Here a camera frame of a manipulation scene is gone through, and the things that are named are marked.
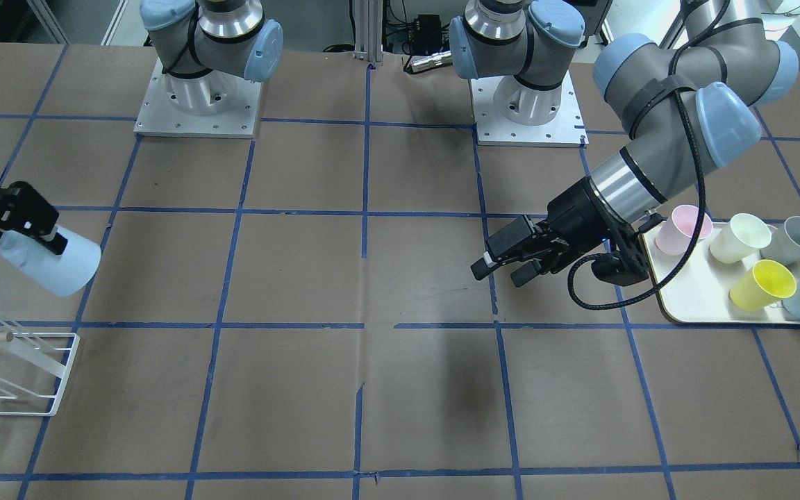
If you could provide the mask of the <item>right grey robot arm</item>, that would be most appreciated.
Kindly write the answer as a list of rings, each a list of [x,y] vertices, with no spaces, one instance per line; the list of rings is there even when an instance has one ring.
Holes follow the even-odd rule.
[[[258,1],[143,1],[158,54],[134,131],[146,137],[251,139],[263,83],[283,51],[282,26]],[[29,183],[0,187],[0,251],[13,232],[60,256],[76,241]]]

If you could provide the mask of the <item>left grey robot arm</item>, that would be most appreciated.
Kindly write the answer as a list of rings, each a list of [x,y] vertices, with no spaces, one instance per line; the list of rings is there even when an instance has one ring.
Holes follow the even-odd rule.
[[[631,141],[549,202],[547,218],[514,219],[485,242],[471,266],[477,281],[520,263],[521,287],[586,262],[626,287],[647,278],[632,225],[707,173],[726,167],[760,137],[751,105],[778,101],[794,85],[797,55],[764,37],[750,1],[683,1],[689,40],[658,47],[629,33],[610,42],[593,77]],[[251,137],[261,85],[283,52],[282,26],[258,1],[142,1],[140,19],[158,54],[136,132]],[[488,118],[540,132],[565,111],[564,82],[586,23],[563,1],[470,1],[451,20],[449,59],[486,92]]]

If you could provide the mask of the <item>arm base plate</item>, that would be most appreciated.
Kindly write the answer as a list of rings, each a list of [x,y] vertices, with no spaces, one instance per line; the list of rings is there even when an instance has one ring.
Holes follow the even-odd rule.
[[[212,71],[196,79],[162,73],[157,60],[134,133],[147,137],[254,139],[264,83]]]
[[[549,91],[514,76],[469,80],[477,143],[481,146],[584,147],[590,143],[569,71]]]

